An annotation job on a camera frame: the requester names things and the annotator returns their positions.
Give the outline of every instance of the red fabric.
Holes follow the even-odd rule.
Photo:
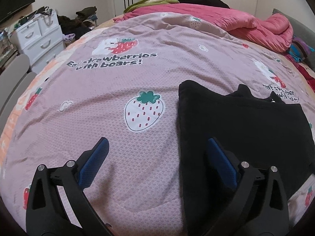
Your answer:
[[[190,14],[210,22],[230,34],[257,43],[275,52],[285,52],[292,43],[293,28],[289,20],[281,14],[272,15],[265,21],[253,15],[234,9],[218,8],[197,4],[154,5],[135,9],[116,23],[154,12],[174,12]]]
[[[298,71],[303,75],[305,80],[308,82],[308,85],[311,86],[312,90],[315,92],[315,79],[312,76],[310,76],[306,69],[302,67],[300,64],[298,64],[290,54],[286,53],[284,54],[284,56],[294,64],[294,66],[298,69]]]

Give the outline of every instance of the strawberry print bedsheet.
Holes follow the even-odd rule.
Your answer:
[[[84,191],[101,219],[120,235],[186,235],[177,102],[187,79],[223,95],[239,84],[258,98],[273,90],[286,103],[300,103],[315,125],[308,89],[276,53],[191,15],[139,16],[83,36],[19,99],[0,139],[0,193],[14,219],[25,229],[39,164],[61,166],[104,136],[110,152]],[[292,224],[314,187],[311,178],[297,193],[305,195],[304,206],[291,214]]]

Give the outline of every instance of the white plastic drawer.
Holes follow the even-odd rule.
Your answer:
[[[16,34],[21,49],[24,49],[42,36],[37,21],[19,28]]]
[[[45,35],[49,31],[51,31],[53,28],[58,26],[59,23],[58,23],[56,11],[53,11],[51,16],[43,16],[39,18],[38,25],[39,25],[39,29],[42,35]]]
[[[57,26],[45,37],[42,37],[41,39],[23,49],[23,53],[29,57],[30,64],[33,65],[42,55],[44,55],[60,41],[62,41],[62,31],[61,27]]]
[[[59,42],[55,47],[53,47],[49,52],[44,54],[36,63],[31,66],[32,72],[39,74],[45,66],[49,64],[56,56],[65,49],[63,41]]]

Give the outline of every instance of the striped pillow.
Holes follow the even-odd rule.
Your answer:
[[[314,49],[308,46],[301,38],[293,36],[291,47],[288,53],[295,59],[296,62],[302,62],[311,54]]]

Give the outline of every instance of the blue gripper pad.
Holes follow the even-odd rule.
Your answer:
[[[213,138],[208,140],[207,155],[211,166],[218,171],[224,185],[236,190],[237,172]]]
[[[109,142],[104,138],[79,172],[78,185],[84,189],[91,186],[97,172],[109,152]]]

